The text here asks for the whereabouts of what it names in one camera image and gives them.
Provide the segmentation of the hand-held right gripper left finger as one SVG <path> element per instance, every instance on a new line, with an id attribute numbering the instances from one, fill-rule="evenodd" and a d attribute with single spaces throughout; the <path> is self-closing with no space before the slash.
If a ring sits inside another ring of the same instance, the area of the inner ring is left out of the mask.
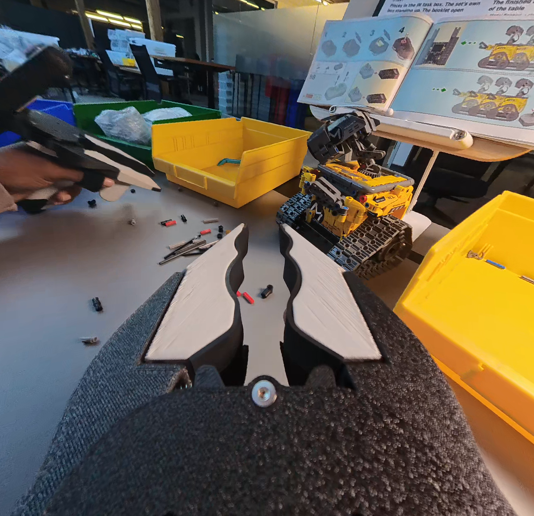
<path id="1" fill-rule="evenodd" d="M 145 352 L 148 363 L 229 363 L 243 341 L 237 290 L 249 230 L 241 223 L 184 271 Z"/>

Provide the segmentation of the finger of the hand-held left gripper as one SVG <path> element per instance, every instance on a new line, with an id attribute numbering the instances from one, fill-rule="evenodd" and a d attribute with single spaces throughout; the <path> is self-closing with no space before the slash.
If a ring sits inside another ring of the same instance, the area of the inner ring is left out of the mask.
<path id="1" fill-rule="evenodd" d="M 98 152 L 95 152 L 95 159 L 115 169 L 115 174 L 106 175 L 106 177 L 113 179 L 116 184 L 121 183 L 129 186 L 137 186 L 154 192 L 161 192 L 161 187 L 154 182 L 152 177 L 138 173 L 127 166 L 120 165 Z"/>
<path id="2" fill-rule="evenodd" d="M 83 147 L 87 151 L 101 153 L 110 160 L 120 165 L 127 166 L 138 173 L 142 173 L 148 177 L 155 176 L 154 171 L 143 162 L 90 134 L 83 135 Z"/>

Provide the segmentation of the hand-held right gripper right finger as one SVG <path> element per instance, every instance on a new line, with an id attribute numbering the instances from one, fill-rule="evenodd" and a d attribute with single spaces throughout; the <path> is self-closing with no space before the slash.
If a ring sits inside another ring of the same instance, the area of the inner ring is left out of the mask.
<path id="1" fill-rule="evenodd" d="M 343 269 L 287 224 L 279 239 L 290 292 L 288 329 L 342 362 L 381 360 Z"/>

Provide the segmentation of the blue storage bin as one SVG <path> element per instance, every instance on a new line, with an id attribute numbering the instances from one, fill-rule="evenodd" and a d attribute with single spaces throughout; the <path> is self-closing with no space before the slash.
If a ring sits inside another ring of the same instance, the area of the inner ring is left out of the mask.
<path id="1" fill-rule="evenodd" d="M 73 104 L 71 102 L 35 99 L 27 108 L 49 114 L 72 126 L 76 126 Z M 9 146 L 19 141 L 21 141 L 21 137 L 14 132 L 5 131 L 1 133 L 1 147 Z"/>

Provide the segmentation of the yellow storage bin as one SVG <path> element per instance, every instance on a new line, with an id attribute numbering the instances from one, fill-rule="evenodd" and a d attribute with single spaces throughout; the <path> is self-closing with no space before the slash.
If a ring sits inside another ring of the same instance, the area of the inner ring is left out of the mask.
<path id="1" fill-rule="evenodd" d="M 485 261 L 466 258 L 487 247 Z M 443 372 L 533 442 L 533 199 L 504 191 L 427 252 L 394 312 Z"/>
<path id="2" fill-rule="evenodd" d="M 310 136 L 246 117 L 157 124 L 153 164 L 170 182 L 241 208 L 300 174 Z M 241 164 L 217 166 L 223 158 Z"/>

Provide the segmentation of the yellow tracked toy robot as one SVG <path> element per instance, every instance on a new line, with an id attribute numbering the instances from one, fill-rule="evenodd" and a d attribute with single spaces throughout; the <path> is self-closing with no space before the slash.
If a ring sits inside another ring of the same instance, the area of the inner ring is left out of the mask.
<path id="1" fill-rule="evenodd" d="M 357 109 L 323 118 L 307 141 L 318 165 L 302 168 L 299 191 L 276 216 L 361 279 L 400 265 L 413 243 L 404 217 L 414 180 L 379 164 L 385 152 L 370 141 L 378 125 Z"/>

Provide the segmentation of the wooden background desk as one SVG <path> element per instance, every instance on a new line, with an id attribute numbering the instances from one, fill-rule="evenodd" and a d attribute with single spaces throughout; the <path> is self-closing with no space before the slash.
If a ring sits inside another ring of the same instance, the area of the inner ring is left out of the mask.
<path id="1" fill-rule="evenodd" d="M 204 62 L 191 58 L 177 58 L 171 56 L 154 56 L 156 60 L 164 61 L 166 64 L 176 67 L 184 65 L 204 72 L 207 76 L 207 96 L 208 108 L 215 109 L 215 74 L 224 72 L 235 72 L 236 68 L 231 65 L 222 65 L 214 62 Z"/>

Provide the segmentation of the person's left hand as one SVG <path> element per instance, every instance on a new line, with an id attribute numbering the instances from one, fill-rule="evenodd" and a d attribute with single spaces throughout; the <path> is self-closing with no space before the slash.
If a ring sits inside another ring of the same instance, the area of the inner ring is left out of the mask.
<path id="1" fill-rule="evenodd" d="M 57 165 L 23 147 L 1 149 L 1 184 L 16 204 L 50 187 L 61 189 L 52 196 L 57 205 L 67 204 L 81 192 L 84 172 Z"/>

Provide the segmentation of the green storage bin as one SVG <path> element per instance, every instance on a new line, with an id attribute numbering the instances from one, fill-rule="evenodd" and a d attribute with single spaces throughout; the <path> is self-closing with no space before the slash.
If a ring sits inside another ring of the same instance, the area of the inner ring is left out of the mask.
<path id="1" fill-rule="evenodd" d="M 155 100 L 137 100 L 121 102 L 108 101 L 91 104 L 77 103 L 73 105 L 74 118 L 79 129 L 94 134 L 97 138 L 123 150 L 132 157 L 143 162 L 145 165 L 148 165 L 150 168 L 154 167 L 150 142 L 147 144 L 135 144 L 128 140 L 125 141 L 115 137 L 108 137 L 95 122 L 95 118 L 105 110 L 120 111 L 128 107 L 136 108 L 141 115 L 145 115 L 146 113 L 157 109 L 182 109 L 183 111 L 189 113 L 189 116 L 175 117 L 173 119 L 159 119 L 155 121 L 155 124 L 190 122 L 221 118 L 221 112 L 219 110 L 196 105 L 181 104 L 169 100 L 162 100 L 159 103 Z"/>

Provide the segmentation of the clear plastic bags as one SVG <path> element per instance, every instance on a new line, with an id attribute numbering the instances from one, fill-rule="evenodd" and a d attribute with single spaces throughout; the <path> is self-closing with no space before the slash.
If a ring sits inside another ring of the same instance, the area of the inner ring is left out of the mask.
<path id="1" fill-rule="evenodd" d="M 181 107 L 157 108 L 141 114 L 135 107 L 129 106 L 122 110 L 103 110 L 95 117 L 95 123 L 107 137 L 137 145 L 149 145 L 155 123 L 191 115 Z"/>

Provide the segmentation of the black office chair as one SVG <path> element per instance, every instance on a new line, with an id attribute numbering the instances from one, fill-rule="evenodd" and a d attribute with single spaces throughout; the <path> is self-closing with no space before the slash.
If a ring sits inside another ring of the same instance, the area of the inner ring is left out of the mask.
<path id="1" fill-rule="evenodd" d="M 130 44 L 130 51 L 142 77 L 144 99 L 160 103 L 162 101 L 161 80 L 146 46 Z"/>

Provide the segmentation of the white book stand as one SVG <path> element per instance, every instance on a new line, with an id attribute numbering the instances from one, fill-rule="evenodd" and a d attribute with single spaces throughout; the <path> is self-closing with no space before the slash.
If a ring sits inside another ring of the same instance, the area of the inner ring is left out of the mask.
<path id="1" fill-rule="evenodd" d="M 404 142 L 414 146 L 432 150 L 432 156 L 423 173 L 418 187 L 413 192 L 413 198 L 407 209 L 405 219 L 418 216 L 412 209 L 423 189 L 432 167 L 439 153 L 449 153 L 466 159 L 480 162 L 497 162 L 517 158 L 533 151 L 533 141 L 521 142 L 505 138 L 490 138 L 472 135 L 456 126 L 433 125 L 392 116 L 391 109 L 376 110 L 374 108 L 349 107 L 347 105 L 333 105 L 329 108 L 312 105 L 313 116 L 326 121 L 334 116 L 367 112 L 370 117 L 378 120 L 377 129 L 373 131 L 378 137 Z"/>

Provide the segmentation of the building instruction booklet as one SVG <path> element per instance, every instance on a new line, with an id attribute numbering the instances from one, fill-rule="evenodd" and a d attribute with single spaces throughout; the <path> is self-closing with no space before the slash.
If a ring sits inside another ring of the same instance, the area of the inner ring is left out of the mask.
<path id="1" fill-rule="evenodd" d="M 422 15 L 327 21 L 298 97 L 437 124 L 533 130 L 533 20 Z"/>

